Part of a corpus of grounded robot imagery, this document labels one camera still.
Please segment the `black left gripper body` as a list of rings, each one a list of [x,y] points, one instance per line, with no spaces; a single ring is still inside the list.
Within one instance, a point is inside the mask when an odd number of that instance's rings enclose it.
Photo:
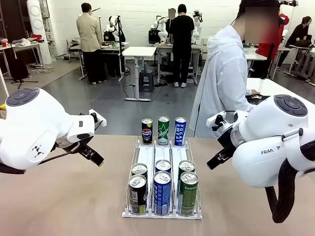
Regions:
[[[92,149],[88,146],[88,143],[92,140],[93,136],[71,143],[65,137],[61,137],[55,141],[55,146],[63,149],[70,154],[92,154]]]

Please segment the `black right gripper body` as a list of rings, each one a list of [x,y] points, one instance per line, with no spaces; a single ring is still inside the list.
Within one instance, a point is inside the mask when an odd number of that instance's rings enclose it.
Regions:
[[[231,138],[231,132],[232,132],[232,127],[229,129],[225,130],[220,137],[218,137],[218,142],[222,146],[222,150],[218,153],[219,155],[222,155],[223,157],[232,157],[235,150],[236,146],[232,142]]]

